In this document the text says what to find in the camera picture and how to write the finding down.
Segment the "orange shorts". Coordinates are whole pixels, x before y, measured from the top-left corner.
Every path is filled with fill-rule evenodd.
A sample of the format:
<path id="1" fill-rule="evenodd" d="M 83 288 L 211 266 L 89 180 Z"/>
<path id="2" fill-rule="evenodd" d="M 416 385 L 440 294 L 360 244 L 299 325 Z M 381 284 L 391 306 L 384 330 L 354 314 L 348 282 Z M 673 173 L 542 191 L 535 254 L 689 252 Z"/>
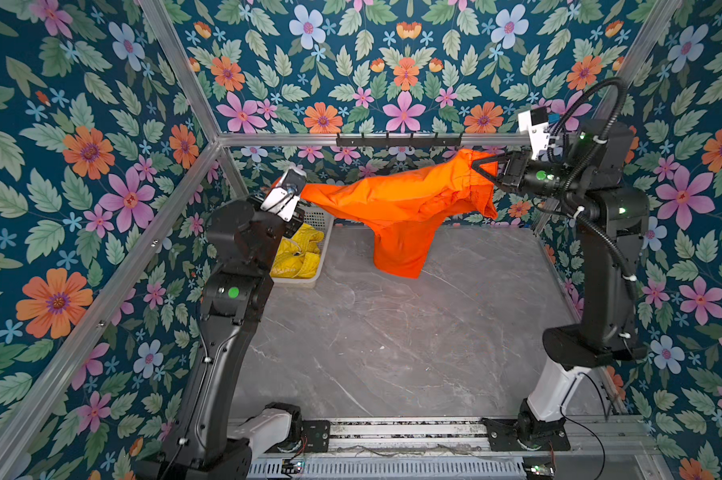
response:
<path id="1" fill-rule="evenodd" d="M 474 160 L 491 157 L 462 149 L 445 163 L 418 170 L 369 177 L 347 186 L 309 184 L 302 198 L 339 219 L 369 227 L 375 235 L 375 266 L 416 279 L 447 218 L 471 212 L 497 218 L 495 185 L 471 169 Z"/>

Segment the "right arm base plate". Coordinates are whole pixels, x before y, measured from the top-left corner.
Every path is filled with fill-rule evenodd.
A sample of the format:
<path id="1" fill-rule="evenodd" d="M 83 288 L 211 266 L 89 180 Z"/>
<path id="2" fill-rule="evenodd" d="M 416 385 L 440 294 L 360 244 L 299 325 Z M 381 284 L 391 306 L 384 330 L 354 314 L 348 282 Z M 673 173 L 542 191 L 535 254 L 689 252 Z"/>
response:
<path id="1" fill-rule="evenodd" d="M 490 449 L 496 452 L 569 451 L 571 444 L 565 431 L 565 420 L 538 421 L 521 415 L 516 419 L 482 418 Z"/>

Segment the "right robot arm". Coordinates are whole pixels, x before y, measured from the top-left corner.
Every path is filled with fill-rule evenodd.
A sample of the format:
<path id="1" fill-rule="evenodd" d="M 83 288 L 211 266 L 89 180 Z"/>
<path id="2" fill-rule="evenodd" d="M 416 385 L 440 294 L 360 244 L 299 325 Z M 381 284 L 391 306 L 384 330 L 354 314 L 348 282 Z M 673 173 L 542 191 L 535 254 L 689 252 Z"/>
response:
<path id="1" fill-rule="evenodd" d="M 570 139 L 566 128 L 573 108 L 549 131 L 543 129 L 545 109 L 536 108 L 528 113 L 531 123 L 526 129 L 540 145 L 530 152 L 499 156 L 496 174 L 489 171 L 486 159 L 471 163 L 473 172 L 507 193 L 557 200 L 552 212 L 573 221 L 584 260 L 580 322 L 545 330 L 546 363 L 517 417 L 482 421 L 494 451 L 568 449 L 566 409 L 581 382 L 595 369 L 647 355 L 637 340 L 636 307 L 637 268 L 650 202 L 644 191 L 623 181 L 635 138 L 618 120 L 628 86 L 619 77 L 609 78 L 591 86 L 578 101 L 585 103 L 608 87 L 616 90 L 610 112 L 603 119 L 581 122 L 576 139 Z"/>

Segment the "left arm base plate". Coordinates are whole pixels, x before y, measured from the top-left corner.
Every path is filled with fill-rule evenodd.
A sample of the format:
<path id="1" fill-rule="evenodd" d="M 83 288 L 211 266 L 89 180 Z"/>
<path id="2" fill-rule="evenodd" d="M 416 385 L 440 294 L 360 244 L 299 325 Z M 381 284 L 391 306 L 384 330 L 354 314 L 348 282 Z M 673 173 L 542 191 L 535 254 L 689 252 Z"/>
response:
<path id="1" fill-rule="evenodd" d="M 303 420 L 300 434 L 290 433 L 287 439 L 267 450 L 267 453 L 327 453 L 332 423 L 329 420 Z"/>

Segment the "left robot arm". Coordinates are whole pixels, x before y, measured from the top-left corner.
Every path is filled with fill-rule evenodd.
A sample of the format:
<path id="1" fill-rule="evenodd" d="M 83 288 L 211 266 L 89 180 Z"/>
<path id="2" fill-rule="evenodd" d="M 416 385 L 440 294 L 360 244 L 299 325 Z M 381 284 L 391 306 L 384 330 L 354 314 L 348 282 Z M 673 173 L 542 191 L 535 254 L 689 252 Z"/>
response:
<path id="1" fill-rule="evenodd" d="M 172 430 L 159 452 L 134 465 L 138 479 L 244 479 L 253 461 L 280 446 L 303 445 L 302 413 L 286 403 L 230 428 L 246 352 L 272 292 L 270 272 L 283 238 L 302 225 L 299 198 L 259 205 L 232 201 L 214 212 L 207 237 L 218 264 L 200 301 L 200 350 Z"/>

